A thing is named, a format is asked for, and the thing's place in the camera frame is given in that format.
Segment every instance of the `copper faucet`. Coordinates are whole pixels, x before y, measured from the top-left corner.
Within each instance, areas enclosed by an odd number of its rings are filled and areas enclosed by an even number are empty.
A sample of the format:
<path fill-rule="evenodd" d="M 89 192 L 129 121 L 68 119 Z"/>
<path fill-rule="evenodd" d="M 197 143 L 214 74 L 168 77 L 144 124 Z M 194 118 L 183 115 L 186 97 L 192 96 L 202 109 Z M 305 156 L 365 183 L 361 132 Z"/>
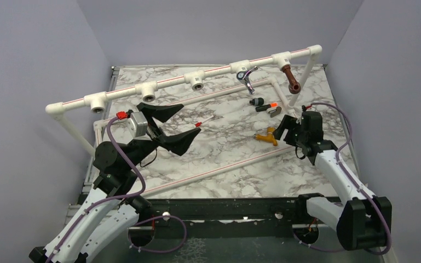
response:
<path fill-rule="evenodd" d="M 291 72 L 291 65 L 285 65 L 281 68 L 281 71 L 286 74 L 287 81 L 289 81 L 289 92 L 291 94 L 297 94 L 301 92 L 301 85 L 297 82 L 296 78 Z"/>

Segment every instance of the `silver faucet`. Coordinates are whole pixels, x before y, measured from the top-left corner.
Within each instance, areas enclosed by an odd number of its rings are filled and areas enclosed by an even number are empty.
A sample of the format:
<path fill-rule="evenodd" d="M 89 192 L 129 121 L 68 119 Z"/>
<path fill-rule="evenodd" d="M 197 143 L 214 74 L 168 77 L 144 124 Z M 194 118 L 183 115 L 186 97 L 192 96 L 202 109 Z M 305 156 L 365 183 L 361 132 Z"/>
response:
<path fill-rule="evenodd" d="M 256 70 L 258 70 L 257 66 L 253 67 L 250 70 L 239 71 L 238 74 L 236 74 L 236 78 L 239 80 L 239 82 L 241 82 L 242 84 L 246 86 L 247 90 L 249 91 L 249 94 L 251 95 L 255 93 L 255 90 L 251 85 L 251 80 L 249 79 L 249 75 Z"/>

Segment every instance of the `screw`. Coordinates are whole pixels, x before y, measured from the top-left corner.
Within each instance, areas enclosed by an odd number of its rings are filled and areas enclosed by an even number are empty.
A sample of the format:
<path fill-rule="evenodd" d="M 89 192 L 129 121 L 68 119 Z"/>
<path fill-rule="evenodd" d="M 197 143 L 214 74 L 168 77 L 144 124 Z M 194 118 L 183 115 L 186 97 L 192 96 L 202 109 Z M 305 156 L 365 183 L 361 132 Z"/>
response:
<path fill-rule="evenodd" d="M 167 216 L 167 215 L 170 215 L 170 213 L 168 213 L 168 212 L 166 212 L 166 211 L 162 214 L 162 216 Z M 170 220 L 170 218 L 169 218 L 169 217 L 167 217 L 167 218 L 164 218 L 164 220 L 165 220 L 165 221 L 168 221 L 168 220 Z"/>

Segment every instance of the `red connector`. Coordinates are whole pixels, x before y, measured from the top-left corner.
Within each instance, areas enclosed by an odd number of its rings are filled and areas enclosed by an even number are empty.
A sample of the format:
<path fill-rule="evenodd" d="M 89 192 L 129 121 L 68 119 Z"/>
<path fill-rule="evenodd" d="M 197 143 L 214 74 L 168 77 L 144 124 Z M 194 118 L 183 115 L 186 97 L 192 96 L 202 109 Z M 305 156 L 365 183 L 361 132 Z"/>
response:
<path fill-rule="evenodd" d="M 126 119 L 126 118 L 128 118 L 128 114 L 126 114 L 126 112 L 124 112 L 124 111 L 119 111 L 119 112 L 117 112 L 117 118 L 118 119 Z"/>

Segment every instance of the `cable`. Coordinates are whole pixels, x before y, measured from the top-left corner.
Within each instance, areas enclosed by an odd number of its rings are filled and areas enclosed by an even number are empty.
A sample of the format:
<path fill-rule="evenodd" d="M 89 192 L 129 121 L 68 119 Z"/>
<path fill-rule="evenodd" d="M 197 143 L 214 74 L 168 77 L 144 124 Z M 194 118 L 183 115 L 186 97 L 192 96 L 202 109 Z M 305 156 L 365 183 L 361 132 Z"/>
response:
<path fill-rule="evenodd" d="M 54 255 L 60 250 L 60 247 L 64 244 L 65 240 L 69 237 L 69 235 L 73 232 L 73 230 L 75 229 L 75 227 L 81 222 L 81 220 L 95 207 L 97 207 L 98 205 L 108 202 L 110 200 L 115 200 L 115 199 L 123 199 L 123 198 L 130 198 L 130 197 L 135 197 L 135 196 L 139 196 L 140 194 L 142 194 L 145 190 L 146 190 L 146 182 L 144 181 L 144 177 L 142 177 L 141 173 L 139 172 L 139 170 L 137 169 L 137 167 L 134 165 L 134 163 L 128 158 L 128 156 L 125 154 L 125 152 L 122 150 L 122 148 L 120 148 L 120 146 L 118 145 L 118 143 L 115 141 L 115 138 L 112 135 L 112 131 L 111 131 L 111 126 L 112 124 L 118 120 L 118 117 L 114 117 L 112 118 L 106 126 L 106 131 L 107 131 L 107 135 L 113 145 L 113 147 L 118 151 L 118 153 L 123 157 L 123 159 L 126 161 L 126 163 L 131 167 L 131 169 L 135 172 L 135 174 L 137 175 L 137 177 L 139 178 L 139 180 L 141 181 L 141 189 L 139 191 L 137 191 L 136 193 L 131 193 L 128 195 L 120 195 L 120 196 L 112 196 L 112 197 L 108 197 L 102 200 L 99 200 L 95 203 L 93 203 L 92 205 L 90 205 L 88 208 L 85 209 L 85 211 L 83 211 L 83 213 L 76 218 L 75 222 L 73 222 L 73 224 L 70 226 L 70 228 L 67 230 L 67 232 L 65 233 L 65 235 L 60 239 L 59 243 L 54 247 L 54 250 L 51 252 L 51 254 L 49 255 L 48 259 L 46 259 L 45 263 L 51 263 L 52 258 L 54 257 Z"/>
<path fill-rule="evenodd" d="M 155 157 L 154 157 L 154 159 L 152 159 L 152 161 L 150 161 L 150 162 L 148 162 L 148 163 L 146 163 L 144 166 L 141 164 L 141 162 L 139 163 L 139 166 L 141 167 L 141 168 L 144 168 L 144 167 L 146 167 L 146 166 L 148 166 L 149 164 L 151 164 L 151 163 L 153 163 L 154 161 L 155 161 L 155 159 L 157 158 L 157 148 L 155 148 Z"/>
<path fill-rule="evenodd" d="M 159 254 L 170 253 L 170 252 L 173 252 L 173 251 L 175 251 L 177 249 L 180 249 L 184 245 L 184 242 L 186 241 L 186 237 L 188 236 L 188 231 L 186 229 L 186 224 L 180 218 L 178 218 L 178 217 L 176 217 L 174 215 L 155 216 L 153 218 L 149 218 L 149 219 L 146 219 L 144 221 L 138 222 L 138 223 L 135 224 L 135 226 L 142 225 L 144 223 L 147 223 L 147 222 L 150 222 L 150 221 L 154 221 L 155 219 L 162 219 L 162 218 L 173 218 L 173 219 L 176 219 L 183 226 L 184 235 L 183 235 L 183 239 L 181 240 L 181 242 L 180 242 L 179 245 L 177 245 L 174 248 L 168 249 L 168 250 L 154 250 L 154 249 L 147 249 L 147 248 L 137 247 L 137 246 L 133 245 L 133 243 L 131 243 L 130 248 L 136 248 L 138 251 L 147 251 L 147 252 L 159 253 Z"/>
<path fill-rule="evenodd" d="M 352 175 L 349 174 L 349 172 L 347 171 L 347 169 L 345 168 L 344 164 L 341 162 L 341 160 L 339 159 L 339 153 L 341 152 L 342 149 L 344 149 L 347 145 L 350 144 L 351 140 L 352 140 L 352 126 L 350 125 L 350 121 L 349 121 L 349 117 L 345 114 L 345 112 L 343 112 L 341 109 L 339 109 L 338 107 L 336 107 L 335 105 L 326 103 L 326 102 L 314 102 L 311 103 L 310 106 L 314 106 L 314 105 L 325 105 L 328 106 L 330 108 L 333 108 L 335 110 L 337 110 L 340 114 L 342 114 L 342 116 L 344 117 L 344 120 L 347 124 L 347 126 L 349 127 L 349 137 L 347 138 L 346 142 L 341 145 L 338 150 L 336 151 L 336 160 L 338 161 L 338 164 L 340 166 L 340 168 L 342 169 L 342 171 L 346 174 L 347 178 L 354 184 L 354 186 L 357 188 L 357 190 L 365 196 L 365 198 L 367 198 L 367 200 L 370 202 L 370 204 L 373 206 L 374 210 L 376 211 L 376 213 L 378 214 L 378 217 L 381 221 L 381 223 L 383 224 L 384 227 L 384 231 L 386 232 L 386 248 L 383 251 L 379 251 L 379 252 L 375 252 L 375 251 L 371 251 L 369 249 L 365 249 L 367 252 L 373 254 L 373 255 L 384 255 L 387 252 L 389 252 L 389 250 L 391 249 L 391 245 L 392 245 L 392 237 L 391 237 L 391 231 L 389 230 L 389 226 L 386 223 L 386 220 L 384 219 L 383 214 L 381 213 L 381 211 L 379 210 L 378 206 L 375 204 L 375 202 L 373 201 L 373 199 L 371 198 L 370 195 L 368 195 L 359 185 L 359 183 L 357 183 L 354 178 L 352 177 Z M 314 250 L 318 250 L 318 251 L 325 251 L 325 249 L 321 249 L 321 248 L 317 248 L 314 246 L 311 246 L 309 244 L 305 244 L 307 245 L 309 248 L 312 248 Z"/>

